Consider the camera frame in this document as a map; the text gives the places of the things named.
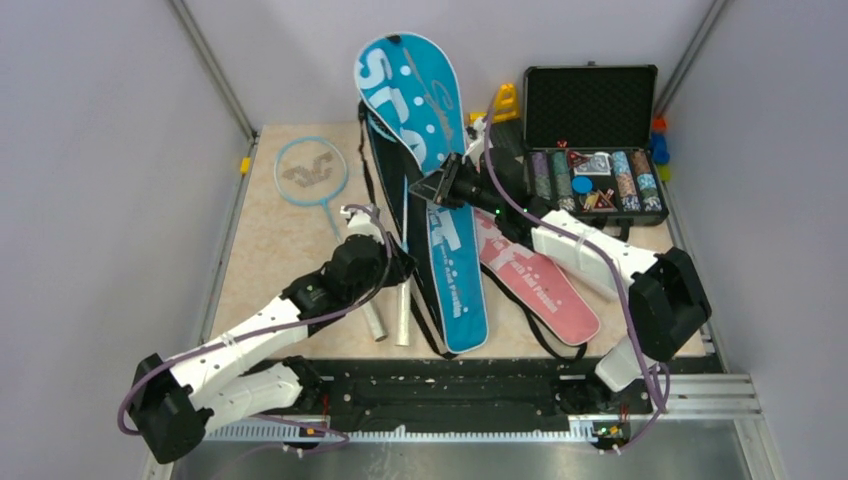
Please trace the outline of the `blue badminton racket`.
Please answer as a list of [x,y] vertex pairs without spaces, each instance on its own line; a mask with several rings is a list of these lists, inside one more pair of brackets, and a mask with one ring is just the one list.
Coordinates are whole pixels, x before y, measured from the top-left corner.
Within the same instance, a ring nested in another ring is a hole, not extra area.
[[[408,219],[409,219],[409,200],[408,195],[403,195],[403,220],[400,230],[400,240],[403,251],[408,252]],[[397,316],[397,336],[396,345],[400,347],[408,347],[410,345],[410,315],[411,315],[411,292],[410,281],[406,280],[398,287],[398,316]]]
[[275,189],[288,205],[286,225],[293,229],[296,246],[292,257],[304,259],[309,246],[316,246],[327,257],[306,274],[285,287],[280,298],[299,310],[301,319],[323,317],[331,313],[363,312],[366,328],[373,340],[388,337],[373,296],[368,292],[342,292],[331,286],[331,257],[347,238],[346,222],[332,207],[350,179],[350,167],[337,147],[320,136],[296,138],[280,148],[272,165]]

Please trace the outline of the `blue racket cover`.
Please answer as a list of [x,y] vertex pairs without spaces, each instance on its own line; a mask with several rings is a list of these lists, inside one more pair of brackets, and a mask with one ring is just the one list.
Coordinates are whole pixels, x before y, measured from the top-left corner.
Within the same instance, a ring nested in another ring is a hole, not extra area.
[[487,307],[471,205],[436,193],[442,164],[467,150],[459,81],[446,53],[417,33],[378,37],[354,63],[360,112],[378,180],[401,241],[418,268],[432,339],[450,355],[488,339]]

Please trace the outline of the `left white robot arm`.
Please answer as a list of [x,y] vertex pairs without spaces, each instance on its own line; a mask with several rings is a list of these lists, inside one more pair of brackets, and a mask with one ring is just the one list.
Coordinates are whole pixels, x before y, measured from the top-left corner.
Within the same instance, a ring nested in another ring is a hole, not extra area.
[[321,388],[304,361],[251,368],[404,282],[416,267],[394,240],[348,237],[319,269],[231,330],[169,359],[153,353],[141,360],[119,408],[120,429],[141,437],[157,463],[169,464],[219,427],[272,409],[314,410]]

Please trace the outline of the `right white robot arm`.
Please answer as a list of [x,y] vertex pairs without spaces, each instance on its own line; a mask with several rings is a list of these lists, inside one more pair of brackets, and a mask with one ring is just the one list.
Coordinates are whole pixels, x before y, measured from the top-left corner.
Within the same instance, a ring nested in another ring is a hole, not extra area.
[[494,216],[509,240],[552,260],[599,293],[618,299],[627,336],[596,365],[586,385],[589,404],[612,412],[627,387],[670,361],[711,318],[713,309],[688,252],[640,248],[590,226],[554,203],[509,188],[494,149],[480,167],[453,153],[409,192],[457,211],[467,205]]

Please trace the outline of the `dark grey building plate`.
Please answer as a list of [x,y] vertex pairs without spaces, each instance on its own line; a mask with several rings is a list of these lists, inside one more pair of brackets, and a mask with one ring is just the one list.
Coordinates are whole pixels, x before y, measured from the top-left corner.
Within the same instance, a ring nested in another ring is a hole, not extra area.
[[519,160],[525,156],[523,123],[520,118],[496,122],[491,128],[491,143]]

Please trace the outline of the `yellow letter A toy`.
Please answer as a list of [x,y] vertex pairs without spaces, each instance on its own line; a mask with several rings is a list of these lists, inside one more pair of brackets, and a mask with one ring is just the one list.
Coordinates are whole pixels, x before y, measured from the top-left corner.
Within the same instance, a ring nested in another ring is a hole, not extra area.
[[494,117],[491,123],[519,120],[520,114],[521,109],[515,85],[512,83],[502,84],[495,95]]

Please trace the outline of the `pink racket cover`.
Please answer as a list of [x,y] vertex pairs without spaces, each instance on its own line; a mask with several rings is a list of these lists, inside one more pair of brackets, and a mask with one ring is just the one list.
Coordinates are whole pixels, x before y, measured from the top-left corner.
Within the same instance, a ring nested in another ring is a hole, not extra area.
[[559,342],[579,347],[593,339],[600,331],[600,319],[564,271],[507,239],[492,214],[479,209],[473,213],[481,269],[498,288]]

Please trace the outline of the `black poker chip case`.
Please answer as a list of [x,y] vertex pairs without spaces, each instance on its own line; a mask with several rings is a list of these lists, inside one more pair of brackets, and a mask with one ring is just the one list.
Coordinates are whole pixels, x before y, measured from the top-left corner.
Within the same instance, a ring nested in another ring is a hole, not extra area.
[[533,66],[523,77],[530,191],[596,228],[656,226],[669,209],[652,162],[658,69]]

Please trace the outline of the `coloured toys in corner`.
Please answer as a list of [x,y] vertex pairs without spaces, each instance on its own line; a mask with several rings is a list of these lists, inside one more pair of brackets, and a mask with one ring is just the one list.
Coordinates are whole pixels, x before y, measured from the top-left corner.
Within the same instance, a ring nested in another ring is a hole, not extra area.
[[663,117],[656,117],[652,122],[651,150],[652,159],[656,165],[660,180],[668,182],[671,179],[670,153],[666,141],[667,123]]

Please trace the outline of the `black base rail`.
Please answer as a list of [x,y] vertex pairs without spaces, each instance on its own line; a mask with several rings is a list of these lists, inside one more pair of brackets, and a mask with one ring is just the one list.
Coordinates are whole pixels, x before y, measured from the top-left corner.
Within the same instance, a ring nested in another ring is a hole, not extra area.
[[294,360],[307,385],[268,414],[309,416],[346,433],[564,432],[582,414],[653,411],[643,381],[614,393],[592,359]]

